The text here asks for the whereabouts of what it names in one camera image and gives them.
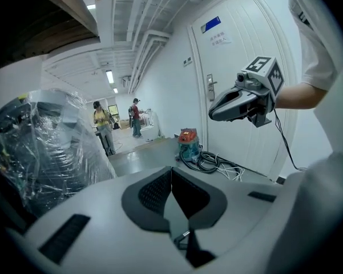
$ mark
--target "ceiling light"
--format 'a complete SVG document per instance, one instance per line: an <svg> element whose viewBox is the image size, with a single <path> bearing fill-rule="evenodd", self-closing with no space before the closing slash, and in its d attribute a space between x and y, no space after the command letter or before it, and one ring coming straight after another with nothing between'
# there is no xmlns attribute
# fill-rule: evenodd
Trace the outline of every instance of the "ceiling light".
<svg viewBox="0 0 343 274"><path fill-rule="evenodd" d="M108 78L109 83L110 84L114 83L112 71L107 71L106 74L107 74L107 78Z"/></svg>

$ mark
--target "window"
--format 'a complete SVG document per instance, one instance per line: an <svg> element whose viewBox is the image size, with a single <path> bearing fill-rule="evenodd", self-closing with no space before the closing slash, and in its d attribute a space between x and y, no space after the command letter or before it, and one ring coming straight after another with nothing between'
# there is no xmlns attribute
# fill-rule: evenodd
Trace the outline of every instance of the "window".
<svg viewBox="0 0 343 274"><path fill-rule="evenodd" d="M108 106L108 110L109 110L109 113L112 115L113 118L119 120L118 107L116 104L113 106Z"/></svg>

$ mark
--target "plastic wrap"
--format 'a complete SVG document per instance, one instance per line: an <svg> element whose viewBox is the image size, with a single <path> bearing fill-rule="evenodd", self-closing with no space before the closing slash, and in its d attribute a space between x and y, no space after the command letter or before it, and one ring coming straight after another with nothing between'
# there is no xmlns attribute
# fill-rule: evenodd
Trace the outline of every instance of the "plastic wrap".
<svg viewBox="0 0 343 274"><path fill-rule="evenodd" d="M29 92L0 110L0 172L36 217L116 177L84 100L59 90Z"/></svg>

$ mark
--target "ceiling pipe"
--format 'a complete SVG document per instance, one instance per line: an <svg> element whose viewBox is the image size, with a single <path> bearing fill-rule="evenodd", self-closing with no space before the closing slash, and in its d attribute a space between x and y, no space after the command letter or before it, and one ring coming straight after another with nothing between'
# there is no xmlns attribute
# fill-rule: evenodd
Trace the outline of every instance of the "ceiling pipe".
<svg viewBox="0 0 343 274"><path fill-rule="evenodd" d="M114 40L114 18L115 18L115 6L116 6L116 0L113 0L113 7L112 7L112 30L113 30L113 38L112 38L112 41L115 42Z"/></svg>
<svg viewBox="0 0 343 274"><path fill-rule="evenodd" d="M146 45L147 39L148 39L148 37L150 35L157 35L159 37L165 37L165 38L170 38L171 37L171 34L164 33L162 31L158 31L158 30L147 30L144 33L142 41L141 41L141 45L138 48L137 56L136 56L136 59L135 59L135 63L134 63L134 67L133 67L133 72L132 72L132 78L135 75L135 72L136 72L135 70L136 70L136 68L138 66L139 59L141 58L141 56L143 54L143 48Z"/></svg>
<svg viewBox="0 0 343 274"><path fill-rule="evenodd" d="M161 0L160 3L159 3L159 5L158 5L158 7L156 8L156 10L155 10L155 12L154 12L154 14L153 14L153 16L152 16L152 18L151 18L151 20L150 20L150 23L149 23L148 26L147 26L147 29L149 29L149 28L152 26L152 23L153 23L153 21L154 21L154 17L155 17L155 15L156 15L156 13L159 11L159 8L160 8L160 6L161 6L161 4L162 4L163 1L164 1L164 0Z"/></svg>
<svg viewBox="0 0 343 274"><path fill-rule="evenodd" d="M181 9L189 2L189 0L186 0L183 5L177 10L177 12L173 15L173 17L169 20L167 25L163 28L163 31L167 29L167 27L171 24L171 22L175 19L175 17L178 15Z"/></svg>
<svg viewBox="0 0 343 274"><path fill-rule="evenodd" d="M147 47L146 47L146 49L145 49L145 51L144 51L144 54L143 54L143 56L142 56L142 59L141 59L141 61L140 61L140 64L139 64L139 68L137 68L136 66L133 68L133 72L132 72L132 78L131 78L131 84L130 84L130 87L129 87L129 89L128 89L128 93L129 92L131 92L131 90L132 90L132 88L133 88L133 84L134 84L134 82L135 82L135 79L138 77L138 75L139 75L139 73L140 73L140 69L141 69L141 67L142 67L142 65L143 65L143 63L144 63L144 61L145 61L145 59L146 59L146 57L147 57L147 54L150 52L150 49L151 49L151 47L152 47L152 45L154 44L154 42L164 42L164 43L166 43L167 41L168 41L168 39L167 38L161 38L161 37L153 37L149 42L148 42L148 44L147 44Z"/></svg>
<svg viewBox="0 0 343 274"><path fill-rule="evenodd" d="M158 17L160 16L160 14L164 11L165 7L170 3L171 0L166 1L165 5L161 8L160 12L158 13L158 15L156 16L156 18L154 19L154 21L152 22L152 24L150 25L150 27L154 24L154 22L158 19Z"/></svg>
<svg viewBox="0 0 343 274"><path fill-rule="evenodd" d="M150 8L150 5L151 5L152 1L153 0L147 0L147 3L146 3L146 5L145 5L145 7L143 9L141 18L140 18L138 26L137 26L137 30L136 30L135 38L134 38L134 41L133 41L133 45L132 45L132 50L133 51L135 50L139 32L141 31L141 27L142 27L143 21L144 21L146 15L147 15L148 8Z"/></svg>
<svg viewBox="0 0 343 274"><path fill-rule="evenodd" d="M137 14L139 12L141 4L142 4L142 0L133 0L130 21L128 22L128 27L127 27L127 42L132 41L133 29L135 28Z"/></svg>
<svg viewBox="0 0 343 274"><path fill-rule="evenodd" d="M141 73L141 75L140 75L140 79L139 79L137 85L135 86L134 90L132 90L132 92L135 92L135 91L137 90L137 88L139 87L139 83L141 82L141 80L142 80L142 78L143 78L143 74L144 74L144 72L145 72L146 69L147 69L148 64L150 63L151 59L156 55L156 53L158 52L158 50L160 50L160 49L162 49L162 48L163 48L163 46L158 45L157 48L152 52L152 54L150 55L150 57L148 57L146 63L144 64L142 73Z"/></svg>

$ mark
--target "door handle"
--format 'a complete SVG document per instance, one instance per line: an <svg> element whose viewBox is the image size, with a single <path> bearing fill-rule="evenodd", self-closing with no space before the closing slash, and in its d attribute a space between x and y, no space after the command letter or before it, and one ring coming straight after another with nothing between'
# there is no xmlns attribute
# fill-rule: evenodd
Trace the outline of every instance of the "door handle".
<svg viewBox="0 0 343 274"><path fill-rule="evenodd" d="M208 99L210 102L215 100L215 87L216 81L213 81L212 74L207 75Z"/></svg>

